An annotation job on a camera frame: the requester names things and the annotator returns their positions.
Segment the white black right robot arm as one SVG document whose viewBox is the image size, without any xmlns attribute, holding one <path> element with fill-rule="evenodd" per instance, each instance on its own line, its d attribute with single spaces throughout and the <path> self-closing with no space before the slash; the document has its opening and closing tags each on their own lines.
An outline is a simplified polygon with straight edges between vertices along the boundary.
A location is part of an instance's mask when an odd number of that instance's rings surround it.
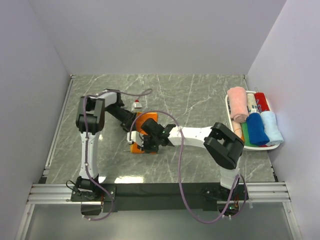
<svg viewBox="0 0 320 240">
<path fill-rule="evenodd" d="M 178 160 L 178 184 L 181 190 L 181 162 L 185 146 L 207 150 L 220 167 L 219 186 L 207 191 L 219 200 L 230 200 L 238 193 L 239 159 L 244 142 L 223 123 L 207 127 L 182 127 L 176 124 L 162 126 L 148 118 L 142 125 L 143 133 L 137 134 L 137 145 L 147 153 L 156 153 L 159 146 L 180 146 Z"/>
</svg>

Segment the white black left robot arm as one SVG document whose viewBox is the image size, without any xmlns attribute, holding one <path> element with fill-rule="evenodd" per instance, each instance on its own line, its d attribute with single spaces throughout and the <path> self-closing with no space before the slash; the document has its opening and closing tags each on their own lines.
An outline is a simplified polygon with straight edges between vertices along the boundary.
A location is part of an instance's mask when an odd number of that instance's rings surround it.
<svg viewBox="0 0 320 240">
<path fill-rule="evenodd" d="M 75 124 L 81 137 L 81 167 L 76 179 L 74 192 L 82 191 L 89 201 L 104 195 L 99 184 L 98 144 L 101 131 L 105 126 L 105 113 L 109 113 L 120 122 L 120 127 L 128 132 L 137 113 L 124 109 L 121 95 L 115 89 L 105 89 L 96 95 L 85 95 L 79 100 Z"/>
</svg>

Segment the grey orange giraffe towel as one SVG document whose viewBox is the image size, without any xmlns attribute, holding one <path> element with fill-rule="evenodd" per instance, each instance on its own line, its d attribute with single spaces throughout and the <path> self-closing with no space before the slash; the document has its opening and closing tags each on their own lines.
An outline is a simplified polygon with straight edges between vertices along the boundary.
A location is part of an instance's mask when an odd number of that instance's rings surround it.
<svg viewBox="0 0 320 240">
<path fill-rule="evenodd" d="M 135 122 L 134 128 L 132 131 L 140 132 L 144 136 L 147 136 L 147 133 L 142 130 L 142 124 L 147 119 L 153 119 L 156 123 L 158 122 L 158 114 L 156 112 L 149 112 L 144 114 L 142 117 L 139 117 L 138 120 Z M 136 143 L 130 144 L 130 152 L 132 154 L 145 154 L 147 153 L 145 150 L 143 150 L 142 146 L 137 145 Z"/>
</svg>

